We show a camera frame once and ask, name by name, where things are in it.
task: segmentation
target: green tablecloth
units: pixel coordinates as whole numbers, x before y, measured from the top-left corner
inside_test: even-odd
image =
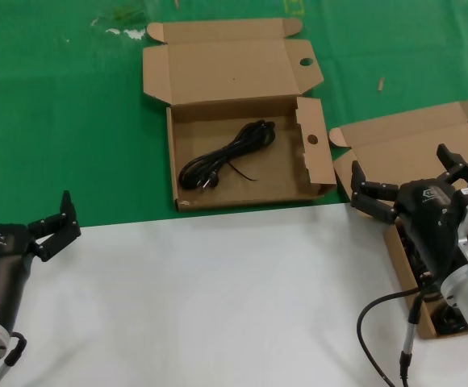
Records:
[[[283,16],[304,21],[329,128],[468,99],[468,0],[0,0],[0,222],[55,212],[63,189],[83,226],[182,216],[164,104],[142,92],[153,43],[107,29]]]

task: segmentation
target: black cable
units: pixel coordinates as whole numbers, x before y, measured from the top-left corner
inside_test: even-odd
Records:
[[[357,333],[357,339],[360,342],[361,348],[363,348],[363,352],[366,354],[366,357],[369,358],[370,363],[374,366],[375,370],[378,372],[379,376],[387,383],[390,387],[395,387],[395,385],[391,382],[390,379],[388,379],[387,375],[381,370],[381,368],[378,366],[376,363],[376,360],[372,357],[370,354],[369,348],[367,348],[365,344],[365,340],[363,340],[363,335],[361,334],[361,324],[363,323],[363,318],[365,315],[374,308],[376,305],[381,304],[382,302],[385,301],[390,301],[390,300],[395,300],[396,298],[402,298],[402,297],[407,297],[407,296],[412,296],[415,293],[419,293],[420,288],[416,287],[414,289],[410,290],[405,290],[403,292],[398,292],[398,293],[393,293],[393,294],[388,294],[387,296],[383,296],[378,298],[377,300],[372,301],[369,305],[367,305],[360,313],[359,317],[357,318],[357,323],[356,323],[356,333]]]
[[[438,292],[438,293],[432,293],[431,295],[429,296],[426,296],[422,299],[422,301],[426,302],[427,304],[429,304],[430,302],[435,302],[435,301],[438,301],[438,300],[441,300],[444,296],[442,296],[442,293],[441,292]]]
[[[15,363],[20,359],[21,355],[23,354],[24,349],[26,348],[27,340],[18,332],[13,332],[11,337],[15,337],[17,341],[17,345],[15,348],[10,351],[8,356],[5,358],[4,362],[8,367],[13,367]]]
[[[245,179],[254,181],[230,164],[230,160],[266,148],[275,139],[274,128],[274,122],[266,122],[264,119],[248,123],[230,144],[187,163],[178,175],[178,183],[183,189],[216,187],[219,170],[225,164],[229,164]]]

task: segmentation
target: power cord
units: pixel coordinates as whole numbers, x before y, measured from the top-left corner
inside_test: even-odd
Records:
[[[366,357],[369,358],[370,363],[374,366],[375,370],[378,372],[379,376],[387,383],[390,387],[395,387],[394,383],[391,382],[391,380],[387,377],[387,375],[381,370],[381,368],[378,366],[378,363],[376,363],[376,360],[374,360],[372,354],[370,354],[369,348],[365,344],[365,340],[363,339],[363,335],[361,334],[361,325],[363,323],[363,318],[365,315],[374,308],[376,305],[381,304],[382,302],[385,301],[390,301],[390,300],[395,300],[396,298],[402,298],[402,297],[407,297],[407,296],[412,296],[413,294],[419,293],[420,292],[420,287],[416,287],[414,289],[406,290],[403,292],[398,292],[398,293],[393,293],[393,294],[388,294],[387,296],[383,296],[378,298],[377,300],[372,301],[369,305],[367,305],[360,313],[359,317],[357,318],[357,323],[356,323],[356,333],[357,333],[357,339],[360,342],[361,348],[363,348],[363,352],[366,354]]]
[[[266,122],[264,119],[255,123],[248,123],[227,146],[197,157],[187,163],[178,175],[178,183],[183,189],[216,187],[219,183],[219,170],[225,164],[229,164],[232,169],[245,179],[254,181],[234,167],[230,163],[230,160],[269,146],[275,139],[274,128],[274,122]]]

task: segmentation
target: open cardboard box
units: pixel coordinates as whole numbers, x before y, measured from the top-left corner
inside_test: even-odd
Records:
[[[301,97],[323,81],[298,19],[150,23],[165,43],[143,52],[144,92],[168,102],[173,199],[179,210],[312,200],[336,187],[320,100]],[[182,167],[230,143],[258,119],[275,141],[232,161],[214,189],[184,190]]]
[[[350,197],[352,163],[358,160],[368,181],[402,185],[413,180],[437,177],[444,167],[437,158],[437,146],[445,144],[468,162],[468,101],[453,102],[333,128],[333,146],[350,148],[334,161],[343,190]],[[461,182],[455,186],[463,188]],[[403,290],[417,286],[400,240],[401,225],[390,227],[385,242]],[[411,306],[414,296],[407,298]],[[421,338],[439,337],[429,317],[437,304],[422,306],[418,326]]]

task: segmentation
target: white table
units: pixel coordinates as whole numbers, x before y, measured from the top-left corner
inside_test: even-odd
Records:
[[[1,386],[384,385],[355,331],[399,289],[384,228],[346,205],[85,228],[33,264]],[[405,321],[399,300],[364,323],[397,385]],[[468,385],[468,336],[417,340],[410,375]]]

